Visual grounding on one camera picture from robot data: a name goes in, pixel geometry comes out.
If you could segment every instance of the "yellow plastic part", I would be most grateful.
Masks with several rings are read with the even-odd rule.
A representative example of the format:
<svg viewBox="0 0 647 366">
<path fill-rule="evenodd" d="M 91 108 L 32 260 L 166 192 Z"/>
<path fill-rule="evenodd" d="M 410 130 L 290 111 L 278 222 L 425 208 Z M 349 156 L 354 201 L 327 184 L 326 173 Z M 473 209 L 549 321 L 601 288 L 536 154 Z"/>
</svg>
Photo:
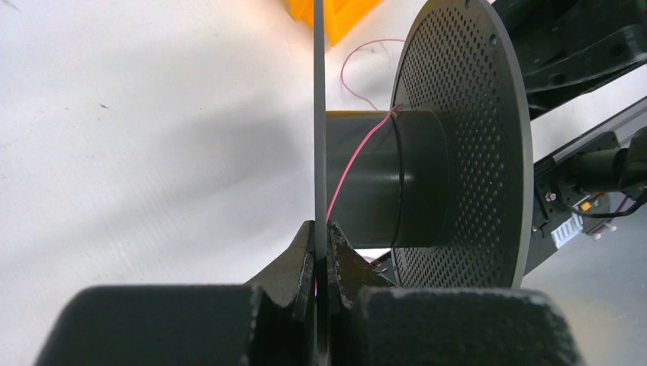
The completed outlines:
<svg viewBox="0 0 647 366">
<path fill-rule="evenodd" d="M 323 0 L 323 25 L 336 45 L 381 0 Z M 288 0 L 290 15 L 295 21 L 303 20 L 314 27 L 314 0 Z"/>
</svg>

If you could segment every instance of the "red wire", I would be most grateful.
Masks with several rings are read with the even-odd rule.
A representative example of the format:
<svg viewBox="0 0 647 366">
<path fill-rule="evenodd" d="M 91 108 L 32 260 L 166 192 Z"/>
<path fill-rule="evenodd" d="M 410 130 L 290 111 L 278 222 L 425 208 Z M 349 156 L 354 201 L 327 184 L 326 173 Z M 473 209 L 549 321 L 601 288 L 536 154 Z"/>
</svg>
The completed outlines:
<svg viewBox="0 0 647 366">
<path fill-rule="evenodd" d="M 404 40 L 401 40 L 401 39 L 399 39 L 399 38 L 382 38 L 382 39 L 380 39 L 380 40 L 371 40 L 371 41 L 369 41 L 369 42 L 366 42 L 366 43 L 364 43 L 364 44 L 361 44 L 361 45 L 359 45 L 359 47 L 355 48 L 351 53 L 349 53 L 349 54 L 348 54 L 348 56 L 346 56 L 346 59 L 344 60 L 344 63 L 342 64 L 342 70 L 341 70 L 341 72 L 340 72 L 340 79 L 341 79 L 341 81 L 342 81 L 342 85 L 343 85 L 343 87 L 344 87 L 344 88 L 346 88 L 346 90 L 348 90 L 348 91 L 350 92 L 350 94 L 355 95 L 357 98 L 362 99 L 362 100 L 363 100 L 363 101 L 365 101 L 366 103 L 369 103 L 369 104 L 371 105 L 371 107 L 373 107 L 373 109 L 375 109 L 376 111 L 379 111 L 379 109 L 375 106 L 375 104 L 373 104 L 373 102 L 372 102 L 372 101 L 370 101 L 367 97 L 364 97 L 364 96 L 362 96 L 362 95 L 359 95 L 359 94 L 355 93 L 355 92 L 354 92 L 354 91 L 353 91 L 353 90 L 352 90 L 352 89 L 351 89 L 351 88 L 346 84 L 346 81 L 345 81 L 345 80 L 344 80 L 344 78 L 343 78 L 343 70 L 346 68 L 346 64 L 348 63 L 348 60 L 350 59 L 350 57 L 351 57 L 355 52 L 359 51 L 359 49 L 360 49 L 360 48 L 362 48 L 362 47 L 364 47 L 364 46 L 368 46 L 369 44 L 379 43 L 379 42 L 404 42 Z"/>
<path fill-rule="evenodd" d="M 378 42 L 404 42 L 404 40 L 401 40 L 398 38 L 383 38 L 380 40 L 371 40 L 369 42 L 363 43 L 359 45 L 357 48 L 355 48 L 351 53 L 348 54 L 348 56 L 346 57 L 346 59 L 342 64 L 342 69 L 340 71 L 340 79 L 343 87 L 346 88 L 346 90 L 348 90 L 350 94 L 355 95 L 357 98 L 362 99 L 366 103 L 369 103 L 371 107 L 373 107 L 373 109 L 375 109 L 376 111 L 379 111 L 379 109 L 375 106 L 375 104 L 373 104 L 373 102 L 371 102 L 367 97 L 357 94 L 346 84 L 346 81 L 343 78 L 343 71 L 346 68 L 346 64 L 348 63 L 348 60 L 355 52 L 357 52 L 359 49 L 361 49 L 364 46 L 368 46 L 369 44 L 378 43 Z M 333 207 L 335 206 L 335 202 L 337 201 L 337 196 L 339 195 L 342 189 L 343 182 L 346 180 L 346 176 L 348 175 L 348 171 L 350 170 L 350 167 L 355 162 L 355 159 L 357 159 L 357 155 L 359 155 L 359 152 L 362 151 L 362 149 L 364 148 L 364 145 L 366 145 L 366 143 L 369 141 L 371 136 L 373 136 L 382 126 L 386 124 L 389 118 L 391 118 L 391 115 L 393 114 L 393 112 L 396 111 L 398 108 L 399 106 L 395 106 L 391 108 L 391 110 L 387 112 L 384 119 L 375 127 L 373 127 L 369 131 L 369 133 L 366 134 L 366 136 L 364 136 L 364 139 L 362 140 L 362 142 L 357 146 L 357 149 L 355 149 L 355 152 L 350 157 L 348 164 L 346 164 L 346 168 L 344 169 L 342 176 L 340 177 L 340 181 L 337 183 L 337 187 L 335 188 L 335 192 L 333 193 L 333 198 L 330 200 L 330 204 L 328 205 L 328 211 L 326 212 L 326 221 L 330 219 L 330 213 L 333 212 Z"/>
</svg>

